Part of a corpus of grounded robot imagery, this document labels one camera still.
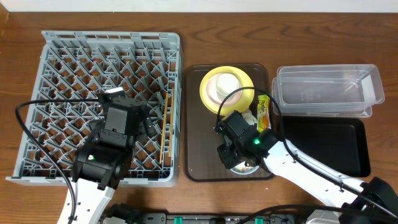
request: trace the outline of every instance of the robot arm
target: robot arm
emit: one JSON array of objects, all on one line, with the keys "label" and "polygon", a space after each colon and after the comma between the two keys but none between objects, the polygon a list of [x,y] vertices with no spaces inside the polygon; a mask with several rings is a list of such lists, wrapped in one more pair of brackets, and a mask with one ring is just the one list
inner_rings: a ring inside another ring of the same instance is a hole
[{"label": "robot arm", "polygon": [[[298,156],[300,161],[310,167],[309,169],[290,155],[284,143],[279,141],[276,133],[270,129],[259,133],[257,128],[249,125],[237,111],[221,120],[216,131],[221,133],[225,139],[225,143],[220,145],[217,150],[227,169],[242,162],[246,162],[249,166],[260,165],[263,169],[297,184],[325,205],[381,212],[373,204],[364,200],[364,198],[371,198],[373,202],[383,205],[393,214],[398,214],[398,196],[386,182],[375,177],[367,184],[360,179],[344,175],[304,154],[287,140],[292,154]],[[358,194],[363,197],[341,189],[335,183],[343,183],[350,189],[359,192]],[[358,222],[357,217],[346,214],[339,218],[341,217],[350,220],[349,223],[353,219]],[[369,220],[365,221],[360,220],[358,223],[371,223]]]},{"label": "robot arm", "polygon": [[[146,105],[124,96],[122,88],[98,95],[105,119],[90,124],[91,134],[73,158],[76,197],[73,224],[97,224],[120,180],[127,175],[137,138],[153,135]],[[58,224],[67,224],[72,209],[68,192]]]},{"label": "robot arm", "polygon": [[[316,170],[326,174],[328,177],[344,182],[346,185],[362,192],[362,180],[352,178],[337,172],[326,165],[316,161],[310,156],[304,154],[297,149],[290,141],[287,141],[289,148],[298,154],[306,164],[312,166]],[[332,184],[328,180],[316,175],[303,165],[295,162],[292,156],[287,152],[282,142],[277,142],[269,151],[267,158],[264,158],[266,167],[275,175],[281,176],[317,198],[327,206],[342,207],[344,203],[352,203],[356,199],[356,195],[341,190],[339,186]]]}]

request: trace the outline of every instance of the wooden table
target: wooden table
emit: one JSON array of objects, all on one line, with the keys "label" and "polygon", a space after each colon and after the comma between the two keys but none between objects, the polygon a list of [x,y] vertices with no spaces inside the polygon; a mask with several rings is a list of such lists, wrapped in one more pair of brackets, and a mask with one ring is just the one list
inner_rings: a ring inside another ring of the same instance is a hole
[{"label": "wooden table", "polygon": [[[257,62],[270,80],[283,65],[372,63],[380,70],[386,101],[363,119],[371,176],[398,192],[398,15],[397,14],[163,14],[11,13],[0,42],[0,222],[56,223],[66,187],[24,187],[11,176],[22,136],[14,109],[30,99],[41,30],[176,32],[182,38],[184,67]],[[171,213],[252,213],[286,203],[318,203],[283,178],[272,181],[198,184],[183,173],[167,189],[118,189],[111,204]]]}]

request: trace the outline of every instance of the green connector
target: green connector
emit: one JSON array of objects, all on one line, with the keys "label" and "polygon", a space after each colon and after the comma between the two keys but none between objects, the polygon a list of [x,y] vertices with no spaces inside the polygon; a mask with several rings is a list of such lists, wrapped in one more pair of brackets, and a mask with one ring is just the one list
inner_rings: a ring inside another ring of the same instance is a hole
[{"label": "green connector", "polygon": [[174,224],[182,224],[182,217],[175,217]]},{"label": "green connector", "polygon": [[254,221],[255,224],[264,224],[264,220],[262,218],[256,218]]}]

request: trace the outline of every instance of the plastic container lid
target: plastic container lid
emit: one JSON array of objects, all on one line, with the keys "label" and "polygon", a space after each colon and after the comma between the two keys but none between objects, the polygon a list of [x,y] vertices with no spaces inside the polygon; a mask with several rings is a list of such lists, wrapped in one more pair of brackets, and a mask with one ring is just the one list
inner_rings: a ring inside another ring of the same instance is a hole
[{"label": "plastic container lid", "polygon": [[363,111],[384,102],[375,65],[280,67],[276,85],[281,109],[295,113]]}]

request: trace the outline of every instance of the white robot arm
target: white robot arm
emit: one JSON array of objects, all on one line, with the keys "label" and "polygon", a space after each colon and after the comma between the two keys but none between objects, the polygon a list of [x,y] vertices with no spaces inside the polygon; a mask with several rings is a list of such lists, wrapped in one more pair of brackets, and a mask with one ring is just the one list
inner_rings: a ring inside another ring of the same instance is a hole
[{"label": "white robot arm", "polygon": [[[104,190],[97,189],[98,183],[85,179],[72,182],[72,186],[77,199],[75,219],[72,223],[98,224],[115,190],[111,187],[105,187]],[[58,224],[68,224],[71,209],[72,197],[68,191]]]},{"label": "white robot arm", "polygon": [[[328,177],[343,182],[358,192],[362,192],[363,188],[360,186],[363,182],[362,180],[349,177],[327,167],[297,149],[289,140],[287,140],[287,144],[306,164]],[[264,158],[264,162],[273,174],[297,184],[325,205],[341,207],[344,203],[351,203],[356,199],[357,195],[347,190],[341,190],[339,186],[313,173],[300,163],[295,162],[287,152],[283,142],[277,142],[268,153],[269,155],[267,158]]]}]

